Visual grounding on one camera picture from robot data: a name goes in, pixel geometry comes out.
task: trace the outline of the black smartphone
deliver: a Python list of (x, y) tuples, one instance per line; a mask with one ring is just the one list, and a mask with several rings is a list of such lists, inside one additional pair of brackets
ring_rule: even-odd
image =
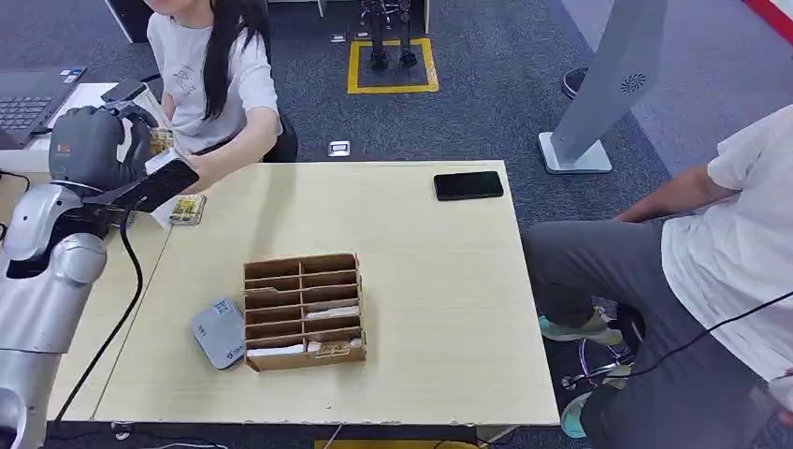
[(105, 103), (110, 103), (111, 101), (132, 101), (145, 90), (146, 84), (128, 78), (102, 94), (100, 98)]
[(435, 175), (435, 195), (438, 201), (490, 198), (503, 196), (504, 187), (496, 171)]

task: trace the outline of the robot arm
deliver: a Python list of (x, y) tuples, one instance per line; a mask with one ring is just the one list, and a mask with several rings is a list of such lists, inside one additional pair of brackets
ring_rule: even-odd
[[(118, 161), (124, 118), (132, 144)], [(53, 127), (52, 183), (20, 199), (0, 252), (0, 449), (44, 445), (61, 354), (107, 262), (108, 210), (151, 212), (198, 180), (179, 158), (146, 175), (156, 125), (119, 102), (71, 109)]]

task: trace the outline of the gray pants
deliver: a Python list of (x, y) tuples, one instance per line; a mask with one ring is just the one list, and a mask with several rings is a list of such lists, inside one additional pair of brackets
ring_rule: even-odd
[[(544, 223), (523, 240), (535, 301), (550, 321), (581, 326), (592, 313), (591, 296), (642, 314), (647, 329), (633, 371), (702, 332), (667, 284), (660, 225)], [(658, 369), (628, 379), (623, 390), (598, 388), (584, 406), (582, 423), (596, 449), (743, 449), (770, 416), (750, 397), (761, 385), (708, 336)]]

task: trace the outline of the laptop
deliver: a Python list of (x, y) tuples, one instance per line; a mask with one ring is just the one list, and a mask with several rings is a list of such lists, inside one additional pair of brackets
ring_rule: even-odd
[(42, 131), (85, 67), (0, 70), (0, 150), (18, 150)]

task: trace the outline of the laptop keyboard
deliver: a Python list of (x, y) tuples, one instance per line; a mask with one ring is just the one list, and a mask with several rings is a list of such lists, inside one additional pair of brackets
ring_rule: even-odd
[(27, 129), (50, 101), (51, 96), (0, 97), (0, 128), (7, 131)]

